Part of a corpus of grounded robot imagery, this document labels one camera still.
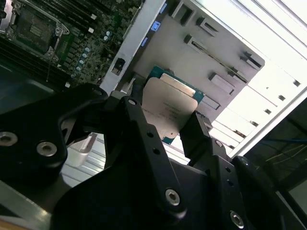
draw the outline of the black metal bracket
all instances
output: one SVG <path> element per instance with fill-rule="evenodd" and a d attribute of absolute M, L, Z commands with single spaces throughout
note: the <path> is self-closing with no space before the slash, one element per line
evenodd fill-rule
<path fill-rule="evenodd" d="M 229 163 L 223 144 L 211 138 L 201 116 L 194 112 L 180 132 L 189 166 L 206 172 L 212 182 L 212 226 L 218 229 L 248 229 L 244 203 L 235 167 Z M 234 224 L 234 215 L 238 217 Z"/>
<path fill-rule="evenodd" d="M 99 87 L 85 84 L 0 115 L 0 132 L 14 135 L 11 145 L 0 146 L 0 180 L 38 186 L 54 181 L 67 158 L 66 144 L 80 113 L 106 99 Z"/>

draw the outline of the gray metal panel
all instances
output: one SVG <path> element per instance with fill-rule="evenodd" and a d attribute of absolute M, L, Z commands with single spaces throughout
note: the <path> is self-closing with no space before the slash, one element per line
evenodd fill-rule
<path fill-rule="evenodd" d="M 161 22 L 159 30 L 147 45 L 139 62 L 134 67 L 134 71 L 147 77 L 154 65 L 171 69 L 177 77 L 203 91 L 221 105 L 217 110 L 208 108 L 199 109 L 210 120 L 214 120 L 246 84 L 238 82 L 229 76 L 226 68 L 216 60 L 208 55 L 197 53 L 194 49 L 186 45 L 184 38 L 188 34 L 195 37 L 207 47 L 212 55 L 218 57 L 227 66 L 235 67 L 239 70 L 248 82 L 258 71 L 242 61 L 240 57 L 244 55 L 244 52 L 251 53 L 253 56 L 255 56 L 255 53 L 194 4 L 189 1 L 185 1 L 185 4 L 197 9 L 197 14 L 189 26 L 182 26 L 178 21 L 166 16 Z M 196 20 L 199 17 L 205 17 L 209 25 L 218 31 L 215 37 L 210 36 L 196 25 Z M 257 61 L 264 65 L 264 61 L 259 56 L 257 56 Z M 209 80 L 213 72 L 235 86 L 232 95 L 228 95 Z"/>
<path fill-rule="evenodd" d="M 179 163 L 187 164 L 188 159 L 185 158 L 182 151 L 164 144 L 168 156 Z M 93 148 L 87 156 L 86 161 L 79 167 L 72 167 L 70 163 L 65 162 L 62 169 L 63 180 L 71 187 L 89 179 L 104 169 L 106 162 L 106 150 L 103 141 L 103 135 L 98 135 Z"/>

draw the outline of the black plastic part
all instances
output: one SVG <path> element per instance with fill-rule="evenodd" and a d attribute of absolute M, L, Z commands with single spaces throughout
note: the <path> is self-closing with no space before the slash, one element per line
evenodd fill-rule
<path fill-rule="evenodd" d="M 65 140 L 71 134 L 76 116 L 82 109 L 101 103 L 106 97 L 99 87 L 85 84 L 0 115 L 0 131 L 12 132 L 18 137 L 16 144 L 0 147 L 0 179 L 35 186 L 56 180 L 67 158 Z M 56 145 L 55 155 L 38 154 L 36 147 L 44 141 Z"/>
<path fill-rule="evenodd" d="M 52 230 L 97 229 L 213 229 L 208 227 L 208 177 L 172 161 L 187 213 L 180 222 L 169 222 L 155 205 L 148 175 L 135 159 L 116 164 L 71 189 L 57 204 Z M 191 190 L 198 191 L 191 195 Z"/>

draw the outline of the screw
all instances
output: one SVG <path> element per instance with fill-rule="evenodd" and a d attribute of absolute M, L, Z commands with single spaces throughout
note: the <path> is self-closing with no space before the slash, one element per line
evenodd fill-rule
<path fill-rule="evenodd" d="M 130 104 L 136 105 L 135 101 L 133 101 L 133 100 L 128 100 L 128 102 L 129 102 Z"/>
<path fill-rule="evenodd" d="M 223 147 L 223 144 L 222 144 L 220 141 L 216 140 L 215 143 L 216 143 L 219 147 Z"/>
<path fill-rule="evenodd" d="M 230 219 L 239 229 L 244 228 L 243 220 L 236 212 L 230 211 Z"/>
<path fill-rule="evenodd" d="M 16 144 L 18 138 L 11 132 L 0 132 L 0 146 L 12 146 Z"/>
<path fill-rule="evenodd" d="M 51 157 L 56 154 L 58 148 L 51 142 L 41 142 L 36 147 L 37 152 L 44 157 Z"/>
<path fill-rule="evenodd" d="M 167 189 L 165 192 L 166 200 L 173 206 L 178 206 L 180 203 L 180 197 L 178 193 L 173 189 Z"/>

